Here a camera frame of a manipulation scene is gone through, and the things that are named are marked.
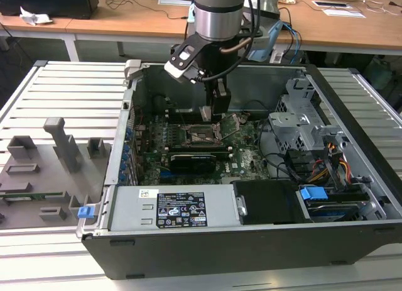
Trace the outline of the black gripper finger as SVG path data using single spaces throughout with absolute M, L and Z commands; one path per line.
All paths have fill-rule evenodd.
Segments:
M 231 102 L 231 92 L 223 79 L 218 79 L 212 91 L 212 113 L 226 113 Z

